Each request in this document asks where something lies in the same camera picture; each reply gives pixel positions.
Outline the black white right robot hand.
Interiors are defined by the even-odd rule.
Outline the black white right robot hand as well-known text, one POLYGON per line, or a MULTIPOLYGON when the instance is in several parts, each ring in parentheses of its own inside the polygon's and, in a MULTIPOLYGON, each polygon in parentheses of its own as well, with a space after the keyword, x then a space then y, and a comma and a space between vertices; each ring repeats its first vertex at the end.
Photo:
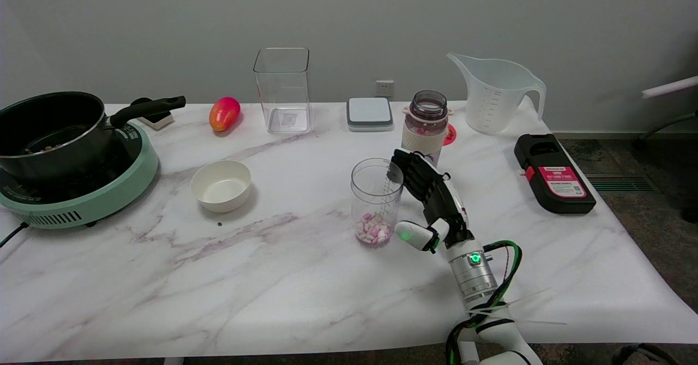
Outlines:
POLYGON ((451 248, 472 241, 468 214, 447 172, 440 172, 431 159, 419 152, 395 149, 391 158, 403 174, 404 188, 423 206, 426 226, 401 220, 394 233, 417 250, 435 253, 444 243, 451 248))

